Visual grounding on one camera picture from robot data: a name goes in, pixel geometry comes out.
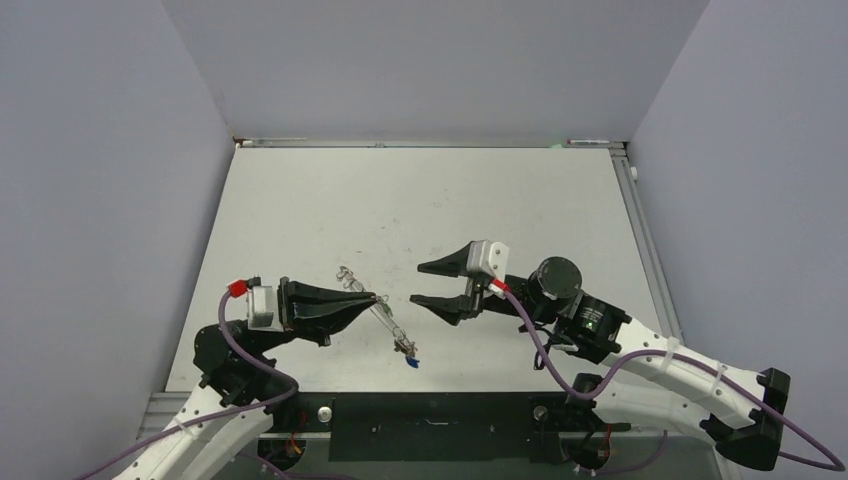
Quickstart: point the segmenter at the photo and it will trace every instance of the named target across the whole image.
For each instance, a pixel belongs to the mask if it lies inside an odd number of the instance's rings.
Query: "round bolt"
[[[548,414],[548,409],[542,405],[533,409],[533,418],[536,420],[541,420],[545,415]]]
[[[333,410],[330,407],[321,407],[318,409],[318,421],[327,423],[333,418]]]

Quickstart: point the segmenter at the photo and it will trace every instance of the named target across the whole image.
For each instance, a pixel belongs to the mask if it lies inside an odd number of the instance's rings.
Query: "white tabletop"
[[[331,347],[296,341],[269,352],[302,391],[474,392],[558,390],[532,370],[520,320],[483,313],[451,327],[408,301],[452,297],[464,279],[419,274],[416,265],[471,240],[510,246],[509,273],[527,276],[549,256],[573,261],[584,289],[660,330],[609,152],[603,149],[242,148],[227,177],[167,391],[197,384],[197,331],[215,323],[233,279],[262,276],[341,289],[351,268],[388,295],[419,348],[414,370],[370,313]],[[233,300],[229,319],[244,318]],[[604,369],[554,352],[567,380]],[[645,383],[629,374],[616,377]]]

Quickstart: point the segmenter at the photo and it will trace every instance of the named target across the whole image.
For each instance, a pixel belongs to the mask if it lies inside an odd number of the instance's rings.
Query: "gray wall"
[[[158,0],[0,4],[3,478],[133,443],[231,145]]]
[[[713,0],[631,144],[687,342],[848,457],[848,2]],[[786,450],[815,456],[794,434]],[[779,461],[774,476],[834,478]]]
[[[164,0],[236,136],[630,139],[707,0]]]

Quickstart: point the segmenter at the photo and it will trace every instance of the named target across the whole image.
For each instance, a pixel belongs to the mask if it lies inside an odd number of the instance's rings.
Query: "metal frame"
[[[534,141],[503,142],[414,142],[414,141],[308,141],[303,138],[280,138],[280,139],[243,139],[236,141],[237,148],[550,148],[550,145],[540,145]],[[674,311],[671,294],[665,275],[662,271],[659,255],[654,245],[645,213],[636,188],[636,180],[633,178],[630,161],[627,158],[626,146],[622,142],[613,142],[603,146],[566,146],[563,148],[604,148],[610,150],[613,168],[618,179],[622,197],[624,199],[630,225],[636,239],[639,256],[648,280],[654,307],[660,321],[662,333],[678,338],[683,342],[683,331]],[[148,402],[147,410],[139,428],[138,438],[146,438],[155,432],[161,431],[170,421],[174,414],[185,402],[188,393],[153,393]],[[260,438],[276,438],[279,434],[263,434]],[[329,438],[329,434],[303,434],[304,438]],[[716,463],[723,480],[741,480],[742,474],[739,466],[727,461],[717,452],[713,451]]]

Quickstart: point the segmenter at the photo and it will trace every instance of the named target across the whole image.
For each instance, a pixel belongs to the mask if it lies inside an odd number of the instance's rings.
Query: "white wall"
[[[158,0],[0,5],[0,465],[67,479],[161,388],[232,142]]]
[[[687,342],[791,374],[788,414],[843,460],[846,18],[841,0],[713,0],[630,145]],[[784,449],[816,455],[791,432]]]
[[[163,0],[236,136],[630,139],[707,0]]]

